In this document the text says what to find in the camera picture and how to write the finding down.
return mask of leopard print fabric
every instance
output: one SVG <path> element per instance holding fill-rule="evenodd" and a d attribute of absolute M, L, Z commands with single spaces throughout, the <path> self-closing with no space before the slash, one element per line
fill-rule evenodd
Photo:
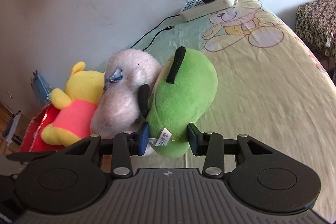
<path fill-rule="evenodd" d="M 295 29 L 317 58 L 325 56 L 327 31 L 332 32 L 330 56 L 336 57 L 336 0 L 316 0 L 300 5 Z"/>

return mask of black plush ear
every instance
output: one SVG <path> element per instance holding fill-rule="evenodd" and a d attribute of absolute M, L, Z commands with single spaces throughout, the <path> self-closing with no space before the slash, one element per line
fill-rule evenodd
<path fill-rule="evenodd" d="M 140 108 L 140 112 L 144 118 L 147 117 L 149 108 L 148 108 L 148 99 L 149 99 L 149 85 L 144 84 L 139 87 L 138 90 L 138 104 Z"/>
<path fill-rule="evenodd" d="M 175 81 L 175 77 L 180 69 L 180 66 L 182 64 L 182 61 L 185 56 L 185 47 L 179 47 L 174 56 L 173 64 L 171 65 L 170 71 L 167 76 L 167 83 L 173 84 Z"/>

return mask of plush toy tag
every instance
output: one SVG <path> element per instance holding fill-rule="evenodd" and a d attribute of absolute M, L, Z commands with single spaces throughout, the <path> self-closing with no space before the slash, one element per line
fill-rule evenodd
<path fill-rule="evenodd" d="M 169 143 L 169 140 L 171 138 L 171 133 L 169 132 L 168 129 L 164 128 L 161 132 L 161 135 L 156 142 L 154 146 L 162 146 L 162 145 L 167 145 Z"/>
<path fill-rule="evenodd" d="M 149 138 L 148 142 L 150 143 L 151 146 L 165 146 L 169 143 L 171 136 L 172 134 L 169 132 L 169 130 L 164 128 L 158 139 Z"/>

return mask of green plush toy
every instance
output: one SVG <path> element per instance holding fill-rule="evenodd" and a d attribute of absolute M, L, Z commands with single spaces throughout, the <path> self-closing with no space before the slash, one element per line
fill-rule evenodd
<path fill-rule="evenodd" d="M 158 139 L 153 146 L 157 153 L 175 159 L 188 151 L 187 125 L 209 108 L 217 86 L 209 59 L 200 51 L 179 47 L 162 68 L 151 96 L 148 85 L 139 88 L 140 111 L 149 124 L 150 138 Z"/>

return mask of pink plush shirt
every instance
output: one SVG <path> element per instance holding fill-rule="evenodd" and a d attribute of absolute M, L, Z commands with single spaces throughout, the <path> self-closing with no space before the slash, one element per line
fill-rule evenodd
<path fill-rule="evenodd" d="M 97 106 L 84 100 L 74 100 L 62 109 L 53 126 L 72 132 L 83 139 L 90 135 L 90 123 Z"/>

